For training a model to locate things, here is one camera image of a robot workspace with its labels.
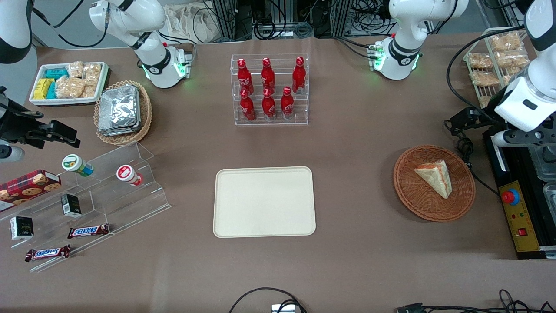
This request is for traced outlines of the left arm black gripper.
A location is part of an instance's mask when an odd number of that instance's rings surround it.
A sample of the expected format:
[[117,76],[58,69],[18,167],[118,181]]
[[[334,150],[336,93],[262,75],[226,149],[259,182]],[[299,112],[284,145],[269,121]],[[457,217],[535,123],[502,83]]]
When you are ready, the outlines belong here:
[[[467,107],[450,118],[450,131],[466,131],[491,126],[492,120],[479,110]],[[508,130],[506,142],[510,145],[555,145],[555,130]]]

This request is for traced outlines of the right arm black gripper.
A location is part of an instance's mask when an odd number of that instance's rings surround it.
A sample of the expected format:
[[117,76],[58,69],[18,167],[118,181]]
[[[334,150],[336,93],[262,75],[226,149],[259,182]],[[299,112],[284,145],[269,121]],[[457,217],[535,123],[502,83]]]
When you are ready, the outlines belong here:
[[79,148],[81,141],[77,138],[77,131],[65,123],[50,121],[41,126],[43,140],[32,137],[33,132],[39,131],[41,123],[37,120],[44,117],[43,113],[32,112],[22,105],[10,100],[5,95],[6,87],[0,88],[0,130],[1,139],[9,143],[44,146],[44,140],[57,141]]

